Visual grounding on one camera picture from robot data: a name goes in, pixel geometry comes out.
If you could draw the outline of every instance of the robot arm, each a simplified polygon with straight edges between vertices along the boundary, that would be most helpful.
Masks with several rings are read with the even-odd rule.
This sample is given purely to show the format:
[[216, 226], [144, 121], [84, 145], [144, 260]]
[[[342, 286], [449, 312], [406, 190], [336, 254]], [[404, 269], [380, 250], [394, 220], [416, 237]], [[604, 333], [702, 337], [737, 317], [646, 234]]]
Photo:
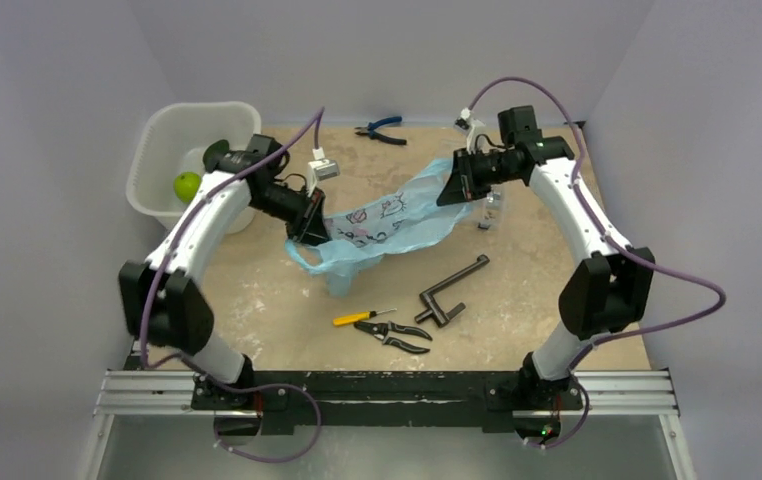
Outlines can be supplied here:
[[[573, 362], [591, 342], [643, 317], [652, 271], [624, 258], [599, 235], [575, 196], [574, 155], [566, 141], [543, 138], [530, 106], [511, 108], [498, 117], [504, 147], [482, 152], [478, 137], [484, 124], [470, 118], [468, 109], [462, 112], [455, 125], [467, 134], [467, 148], [454, 152], [452, 172], [437, 204], [479, 200], [492, 185], [522, 180], [557, 221], [576, 270], [558, 300], [561, 322], [540, 348], [526, 356], [520, 370], [520, 388], [548, 398], [568, 384]], [[611, 238], [654, 262], [648, 248], [632, 247], [613, 227], [583, 179], [577, 181]]]
[[[171, 254], [148, 319], [149, 343], [182, 351], [216, 380], [240, 388], [253, 385], [251, 360], [234, 351], [213, 328], [213, 312], [198, 287], [228, 226], [244, 208], [252, 207], [283, 220], [287, 237], [298, 243], [319, 245], [330, 240], [323, 224], [325, 193], [316, 184], [338, 175], [339, 169], [320, 155], [321, 149], [314, 151], [314, 161], [308, 164], [309, 185], [298, 191], [277, 178], [289, 163], [288, 152], [235, 181], [237, 173], [279, 148], [275, 139], [263, 135], [254, 135], [246, 150], [230, 150], [226, 140], [211, 145], [203, 156], [206, 173], [191, 206], [145, 262], [128, 262], [119, 272], [128, 332], [136, 337], [158, 265]], [[209, 196], [223, 184], [224, 189]]]

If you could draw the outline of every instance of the tabletop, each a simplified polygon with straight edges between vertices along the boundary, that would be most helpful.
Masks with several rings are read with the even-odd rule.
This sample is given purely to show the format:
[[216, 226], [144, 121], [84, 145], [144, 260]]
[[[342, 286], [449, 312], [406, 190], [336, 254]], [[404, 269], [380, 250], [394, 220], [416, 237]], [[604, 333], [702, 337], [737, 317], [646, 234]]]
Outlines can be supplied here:
[[[385, 130], [406, 138], [408, 145], [358, 137], [352, 128], [323, 128], [320, 144], [341, 171], [319, 185], [327, 196], [326, 214], [394, 193], [432, 159], [450, 157], [453, 148], [463, 146], [463, 137], [451, 128]], [[273, 127], [263, 133], [285, 142], [296, 131]], [[544, 135], [561, 135], [578, 151], [568, 128], [544, 129]], [[497, 138], [496, 132], [491, 136]], [[305, 135], [290, 149], [286, 172], [303, 173], [311, 148], [312, 135]], [[589, 162], [582, 175], [598, 199]], [[575, 266], [552, 215], [534, 193], [522, 182], [506, 184], [505, 192], [507, 206], [497, 228], [484, 231], [461, 223], [434, 247], [386, 256], [359, 273], [341, 298], [328, 294], [324, 276], [311, 276], [291, 260], [284, 250], [283, 222], [257, 212], [245, 230], [224, 238], [205, 273], [202, 289], [216, 329], [251, 357], [256, 369], [517, 369], [559, 321], [558, 295]], [[445, 310], [465, 303], [459, 316], [442, 329], [431, 321], [421, 324], [431, 342], [396, 335], [429, 347], [427, 354], [411, 355], [351, 326], [332, 325], [334, 317], [387, 308], [398, 310], [374, 320], [415, 325], [414, 316], [425, 309], [419, 293], [480, 254], [491, 262], [437, 296]], [[648, 369], [649, 363], [642, 340], [635, 337], [602, 346], [580, 368]]]

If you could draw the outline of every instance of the small white connector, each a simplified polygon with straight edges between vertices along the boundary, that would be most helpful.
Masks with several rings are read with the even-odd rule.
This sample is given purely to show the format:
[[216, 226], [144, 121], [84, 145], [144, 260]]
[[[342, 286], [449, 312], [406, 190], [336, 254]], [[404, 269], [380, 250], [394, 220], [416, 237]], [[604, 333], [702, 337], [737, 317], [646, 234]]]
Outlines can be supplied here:
[[322, 147], [313, 149], [313, 161], [307, 162], [307, 196], [313, 194], [316, 185], [323, 180], [340, 175], [337, 162], [325, 157]]
[[458, 117], [457, 120], [455, 120], [455, 130], [459, 131], [460, 133], [466, 135], [469, 133], [470, 128], [472, 127], [472, 111], [468, 108], [464, 108], [461, 110], [460, 117]]
[[314, 148], [313, 149], [313, 159], [314, 160], [325, 160], [325, 150], [322, 149], [322, 147]]
[[469, 130], [466, 132], [466, 149], [470, 153], [475, 153], [478, 148], [478, 136], [487, 134], [487, 125], [481, 120], [473, 118], [470, 120]]

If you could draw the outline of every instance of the pliers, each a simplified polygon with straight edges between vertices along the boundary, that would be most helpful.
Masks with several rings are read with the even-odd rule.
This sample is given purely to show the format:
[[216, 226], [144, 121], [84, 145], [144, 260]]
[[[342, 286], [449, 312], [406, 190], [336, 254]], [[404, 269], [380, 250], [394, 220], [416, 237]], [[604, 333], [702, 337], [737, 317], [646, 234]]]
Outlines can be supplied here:
[[422, 337], [426, 340], [433, 340], [431, 338], [431, 335], [428, 334], [428, 332], [418, 327], [406, 327], [404, 325], [399, 325], [393, 322], [371, 323], [371, 322], [363, 322], [363, 321], [355, 322], [354, 326], [356, 329], [360, 330], [361, 332], [366, 332], [372, 335], [373, 337], [377, 338], [378, 340], [381, 340], [381, 343], [384, 345], [392, 345], [396, 348], [400, 348], [414, 355], [419, 355], [421, 353], [428, 353], [431, 351], [430, 349], [417, 347], [416, 345], [411, 345], [407, 342], [403, 342], [399, 340], [398, 338], [390, 336], [390, 332], [396, 332], [396, 333], [402, 333], [404, 335], [414, 335], [417, 337]]
[[355, 128], [355, 135], [366, 136], [369, 137], [370, 140], [378, 140], [379, 142], [387, 143], [390, 145], [407, 145], [407, 140], [404, 138], [388, 137], [375, 131], [376, 128], [383, 127], [384, 125], [389, 125], [391, 123], [402, 123], [402, 117], [387, 117], [378, 120], [377, 122], [372, 122], [365, 127], [357, 127]]

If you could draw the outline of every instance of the yellow screwdriver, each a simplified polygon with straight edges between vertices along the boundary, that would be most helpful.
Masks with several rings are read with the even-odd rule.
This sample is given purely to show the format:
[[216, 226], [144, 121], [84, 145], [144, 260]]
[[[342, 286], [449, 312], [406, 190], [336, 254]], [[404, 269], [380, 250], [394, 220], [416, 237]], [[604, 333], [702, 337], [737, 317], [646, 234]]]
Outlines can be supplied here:
[[380, 312], [376, 312], [375, 310], [370, 310], [368, 312], [360, 312], [360, 313], [353, 313], [351, 315], [346, 315], [345, 317], [337, 317], [334, 319], [334, 326], [335, 327], [342, 327], [343, 325], [348, 325], [350, 323], [359, 322], [361, 320], [368, 320], [372, 317], [381, 315], [383, 313], [390, 313], [395, 312], [395, 308], [391, 308], [389, 310], [381, 310]]

